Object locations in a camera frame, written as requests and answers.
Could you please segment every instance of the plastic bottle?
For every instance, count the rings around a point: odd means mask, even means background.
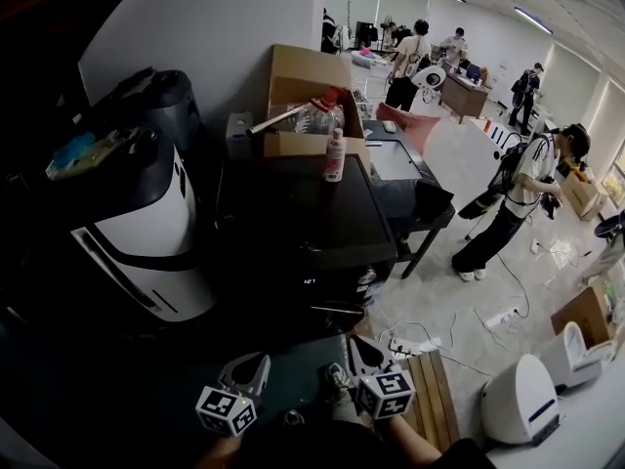
[[[338,183],[343,179],[343,166],[348,142],[343,137],[343,129],[334,129],[334,135],[328,140],[325,151],[325,169],[323,179],[328,183]]]
[[[343,95],[343,92],[331,87],[323,93],[321,99],[311,99],[298,115],[295,132],[331,136],[334,129],[342,129],[345,116],[337,106],[339,95]]]

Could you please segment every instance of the wooden pallet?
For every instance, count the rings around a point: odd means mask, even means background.
[[[440,352],[409,358],[402,366],[410,371],[417,392],[403,417],[420,436],[446,451],[460,439],[460,432]]]

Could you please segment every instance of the white bottle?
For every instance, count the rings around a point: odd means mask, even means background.
[[[325,170],[323,179],[328,183],[338,183],[343,179],[343,165],[348,142],[343,137],[343,129],[334,129],[334,135],[328,140],[325,151]]]

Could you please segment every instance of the metal rod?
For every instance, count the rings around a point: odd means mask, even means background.
[[[282,113],[276,118],[272,118],[271,120],[267,120],[267,121],[264,121],[263,123],[259,123],[258,125],[254,125],[253,127],[247,129],[245,131],[245,134],[247,135],[247,137],[252,137],[258,134],[259,132],[263,132],[265,129],[268,129],[272,125],[275,125],[276,123],[282,120],[285,120],[286,118],[290,118],[291,116],[296,115],[302,109],[304,109],[305,106],[306,105],[301,105],[300,107],[296,107],[295,109],[291,109],[290,111],[286,111],[285,113]]]

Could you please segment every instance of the white sneaker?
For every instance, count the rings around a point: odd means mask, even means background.
[[[475,273],[460,273],[459,271],[456,271],[456,273],[463,281],[473,281],[474,279],[476,279]]]

